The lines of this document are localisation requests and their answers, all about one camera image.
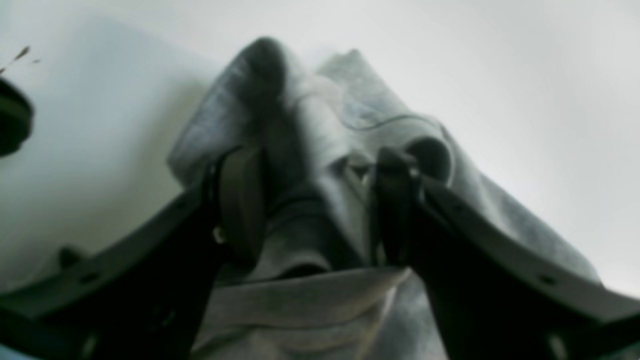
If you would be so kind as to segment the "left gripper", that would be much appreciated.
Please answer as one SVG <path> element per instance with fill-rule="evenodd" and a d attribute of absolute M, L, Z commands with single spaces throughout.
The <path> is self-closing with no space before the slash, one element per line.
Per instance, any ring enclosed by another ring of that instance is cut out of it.
<path fill-rule="evenodd" d="M 18 152 L 34 128 L 30 100 L 5 78 L 0 79 L 0 157 Z"/>

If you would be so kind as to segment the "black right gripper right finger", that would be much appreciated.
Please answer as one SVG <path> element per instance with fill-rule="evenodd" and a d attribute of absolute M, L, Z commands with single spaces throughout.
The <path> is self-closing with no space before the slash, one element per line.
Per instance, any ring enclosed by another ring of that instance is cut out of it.
<path fill-rule="evenodd" d="M 422 280 L 451 360 L 637 360 L 640 304 L 498 230 L 409 153 L 375 165 L 375 240 Z"/>

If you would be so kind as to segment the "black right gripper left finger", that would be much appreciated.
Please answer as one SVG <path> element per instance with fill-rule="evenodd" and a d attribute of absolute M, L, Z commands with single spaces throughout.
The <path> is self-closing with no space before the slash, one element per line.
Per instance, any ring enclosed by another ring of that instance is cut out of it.
<path fill-rule="evenodd" d="M 187 360 L 222 264 L 258 259 L 265 168 L 262 148 L 234 148 L 114 246 L 62 248 L 59 273 L 1 296 L 2 346 L 39 360 Z"/>

